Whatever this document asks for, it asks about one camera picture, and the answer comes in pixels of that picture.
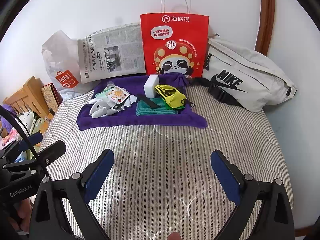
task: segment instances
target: panda face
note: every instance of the panda face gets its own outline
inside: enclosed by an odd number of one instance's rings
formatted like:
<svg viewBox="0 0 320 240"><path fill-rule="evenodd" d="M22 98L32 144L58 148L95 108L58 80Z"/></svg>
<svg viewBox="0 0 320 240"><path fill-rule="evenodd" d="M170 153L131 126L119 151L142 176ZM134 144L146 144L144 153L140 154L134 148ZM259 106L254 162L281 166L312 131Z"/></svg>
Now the panda face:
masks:
<svg viewBox="0 0 320 240"><path fill-rule="evenodd" d="M178 72L184 75L187 73L189 65L190 61L185 57L170 57L162 60L160 63L160 67L164 73Z"/></svg>

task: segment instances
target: white wall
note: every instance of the white wall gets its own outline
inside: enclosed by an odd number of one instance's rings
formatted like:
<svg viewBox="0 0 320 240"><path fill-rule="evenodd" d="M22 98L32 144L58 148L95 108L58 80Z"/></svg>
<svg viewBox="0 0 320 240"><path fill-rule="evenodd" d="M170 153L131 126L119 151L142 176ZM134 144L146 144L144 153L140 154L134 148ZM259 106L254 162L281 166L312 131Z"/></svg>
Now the white wall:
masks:
<svg viewBox="0 0 320 240"><path fill-rule="evenodd" d="M266 111L289 170L295 227L320 215L320 32L296 0L276 0L268 56L297 85L296 96Z"/></svg>
<svg viewBox="0 0 320 240"><path fill-rule="evenodd" d="M44 84L50 82L41 46L56 31L83 38L96 30L138 22L140 14L159 12L160 1L30 0L0 43L0 102L32 75ZM185 12L182 2L167 0L168 11ZM260 0L192 0L191 13L209 15L215 33L254 48Z"/></svg>

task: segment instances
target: silver bolt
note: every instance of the silver bolt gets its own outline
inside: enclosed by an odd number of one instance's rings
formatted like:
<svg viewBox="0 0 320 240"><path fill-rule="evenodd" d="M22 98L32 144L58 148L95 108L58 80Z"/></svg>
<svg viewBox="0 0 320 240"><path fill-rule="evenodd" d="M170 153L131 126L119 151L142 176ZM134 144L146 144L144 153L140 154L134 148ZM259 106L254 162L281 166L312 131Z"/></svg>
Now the silver bolt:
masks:
<svg viewBox="0 0 320 240"><path fill-rule="evenodd" d="M79 179L80 176L81 176L81 174L79 172L76 172L76 173L72 174L72 178L73 179Z"/></svg>
<svg viewBox="0 0 320 240"><path fill-rule="evenodd" d="M250 175L250 174L245 174L244 178L245 178L246 180L253 180L253 177L252 177L252 175Z"/></svg>
<svg viewBox="0 0 320 240"><path fill-rule="evenodd" d="M46 183L46 182L48 182L49 181L49 177L44 177L43 179L42 179L42 182L43 183Z"/></svg>
<svg viewBox="0 0 320 240"><path fill-rule="evenodd" d="M282 180L281 179L276 179L276 184L282 185Z"/></svg>

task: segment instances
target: quilted mattress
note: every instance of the quilted mattress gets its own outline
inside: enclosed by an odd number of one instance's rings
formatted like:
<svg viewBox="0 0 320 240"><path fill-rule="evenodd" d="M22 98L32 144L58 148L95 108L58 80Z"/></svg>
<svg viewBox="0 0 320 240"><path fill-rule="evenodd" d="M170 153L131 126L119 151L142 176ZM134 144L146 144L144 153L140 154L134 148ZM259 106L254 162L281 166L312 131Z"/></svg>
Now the quilted mattress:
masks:
<svg viewBox="0 0 320 240"><path fill-rule="evenodd" d="M105 148L114 152L114 166L89 203L112 240L164 240L171 232L184 240L214 239L235 207L210 165L216 149L257 180L282 179L293 205L284 157L264 112L221 104L200 86L188 87L187 94L207 128L132 125L80 131L76 118L91 91L64 101L45 133L41 149L57 140L67 146L48 167L53 180L82 172ZM75 235L82 237L67 200L64 205ZM249 236L260 205L240 239Z"/></svg>

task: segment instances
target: waist bag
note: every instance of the waist bag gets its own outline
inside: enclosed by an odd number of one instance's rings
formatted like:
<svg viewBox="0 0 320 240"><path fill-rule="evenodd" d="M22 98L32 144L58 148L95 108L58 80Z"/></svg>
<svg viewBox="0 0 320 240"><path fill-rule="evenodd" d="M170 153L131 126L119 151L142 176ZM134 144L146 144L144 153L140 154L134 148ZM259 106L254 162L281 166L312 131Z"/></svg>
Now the waist bag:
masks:
<svg viewBox="0 0 320 240"><path fill-rule="evenodd" d="M178 108L185 104L190 104L192 107L194 106L194 104L190 103L187 97L175 87L169 85L157 85L155 86L155 90L171 108Z"/></svg>
<svg viewBox="0 0 320 240"><path fill-rule="evenodd" d="M269 58L254 50L221 40L209 39L202 79L221 103L243 106L258 112L292 98L297 88Z"/></svg>

